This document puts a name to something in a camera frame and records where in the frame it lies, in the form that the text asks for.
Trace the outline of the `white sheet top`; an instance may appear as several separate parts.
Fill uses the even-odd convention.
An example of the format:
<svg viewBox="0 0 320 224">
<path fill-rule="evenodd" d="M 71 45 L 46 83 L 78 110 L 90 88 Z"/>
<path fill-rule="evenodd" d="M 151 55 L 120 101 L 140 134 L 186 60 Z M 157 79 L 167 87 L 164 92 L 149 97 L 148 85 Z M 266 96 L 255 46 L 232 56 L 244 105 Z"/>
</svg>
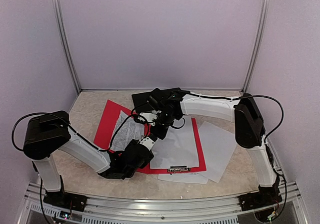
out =
<svg viewBox="0 0 320 224">
<path fill-rule="evenodd" d="M 199 166 L 192 118 L 186 116 L 179 121 L 175 120 L 173 125 L 180 129 L 169 127 L 166 137 L 158 139 L 151 149 L 154 155 L 150 162 L 152 170 Z"/>
</svg>

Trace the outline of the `red folder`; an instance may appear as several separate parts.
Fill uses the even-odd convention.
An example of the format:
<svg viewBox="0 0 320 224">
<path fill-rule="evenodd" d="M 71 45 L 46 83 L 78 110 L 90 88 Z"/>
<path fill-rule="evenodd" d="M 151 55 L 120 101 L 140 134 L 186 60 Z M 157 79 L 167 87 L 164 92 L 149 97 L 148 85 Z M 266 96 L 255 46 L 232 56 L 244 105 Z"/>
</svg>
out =
<svg viewBox="0 0 320 224">
<path fill-rule="evenodd" d="M 109 147 L 113 131 L 116 127 L 116 122 L 121 112 L 129 115 L 131 111 L 111 100 L 108 100 L 105 105 L 105 109 L 102 113 L 102 117 L 94 138 L 94 143 L 100 148 L 107 149 Z M 186 174 L 205 172 L 207 170 L 197 122 L 194 118 L 191 118 L 194 140 L 198 155 L 198 167 L 184 168 L 175 167 L 169 169 L 151 169 L 150 164 L 147 164 L 143 169 L 138 169 L 139 173 L 156 175 L 156 174 Z"/>
</svg>

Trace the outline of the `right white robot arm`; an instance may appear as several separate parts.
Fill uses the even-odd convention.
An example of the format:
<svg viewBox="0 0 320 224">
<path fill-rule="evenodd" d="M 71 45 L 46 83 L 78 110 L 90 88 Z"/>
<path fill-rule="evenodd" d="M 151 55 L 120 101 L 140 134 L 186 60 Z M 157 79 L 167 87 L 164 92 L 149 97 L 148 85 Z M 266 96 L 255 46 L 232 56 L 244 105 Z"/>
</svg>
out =
<svg viewBox="0 0 320 224">
<path fill-rule="evenodd" d="M 245 148 L 255 167 L 259 188 L 256 202 L 266 206 L 276 194 L 273 188 L 280 178 L 274 170 L 273 157 L 267 147 L 264 120 L 255 102 L 256 96 L 243 94 L 240 97 L 206 96 L 186 90 L 154 89 L 147 95 L 147 104 L 157 112 L 150 132 L 163 140 L 168 128 L 184 115 L 201 115 L 224 119 L 235 125 L 235 140 Z"/>
</svg>

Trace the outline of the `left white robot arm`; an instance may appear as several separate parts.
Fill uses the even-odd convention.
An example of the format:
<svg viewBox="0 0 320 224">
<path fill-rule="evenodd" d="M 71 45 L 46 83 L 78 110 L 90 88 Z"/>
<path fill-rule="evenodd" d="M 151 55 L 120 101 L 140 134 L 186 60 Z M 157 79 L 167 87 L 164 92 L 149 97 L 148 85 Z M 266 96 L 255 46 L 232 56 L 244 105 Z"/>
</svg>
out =
<svg viewBox="0 0 320 224">
<path fill-rule="evenodd" d="M 105 179 L 124 180 L 151 161 L 156 141 L 157 137 L 148 133 L 139 140 L 131 140 L 123 151 L 103 150 L 70 125 L 67 112 L 58 111 L 31 114 L 23 152 L 33 161 L 50 198 L 63 207 L 70 202 L 70 195 L 63 190 L 63 181 L 52 157 L 55 151 L 71 155 Z"/>
</svg>

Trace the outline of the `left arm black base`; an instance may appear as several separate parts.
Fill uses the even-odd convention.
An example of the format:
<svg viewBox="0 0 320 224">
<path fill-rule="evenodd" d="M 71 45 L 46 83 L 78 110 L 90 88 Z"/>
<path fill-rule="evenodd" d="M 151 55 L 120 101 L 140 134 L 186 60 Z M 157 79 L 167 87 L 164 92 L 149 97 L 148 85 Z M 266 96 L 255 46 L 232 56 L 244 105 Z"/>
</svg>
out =
<svg viewBox="0 0 320 224">
<path fill-rule="evenodd" d="M 61 189 L 59 191 L 45 192 L 43 202 L 70 211 L 84 212 L 88 198 L 84 195 L 66 192 L 62 176 L 60 176 L 60 184 Z"/>
</svg>

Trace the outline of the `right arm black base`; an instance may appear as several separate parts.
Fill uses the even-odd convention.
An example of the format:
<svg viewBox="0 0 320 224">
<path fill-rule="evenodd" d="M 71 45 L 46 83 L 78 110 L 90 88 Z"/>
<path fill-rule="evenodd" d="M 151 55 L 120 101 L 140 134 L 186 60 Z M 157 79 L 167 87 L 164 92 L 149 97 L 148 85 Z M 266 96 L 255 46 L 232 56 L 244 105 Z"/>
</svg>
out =
<svg viewBox="0 0 320 224">
<path fill-rule="evenodd" d="M 258 187 L 258 192 L 247 193 L 238 197 L 242 211 L 254 210 L 274 205 L 283 201 L 279 190 L 280 177 L 277 176 L 271 187 Z"/>
</svg>

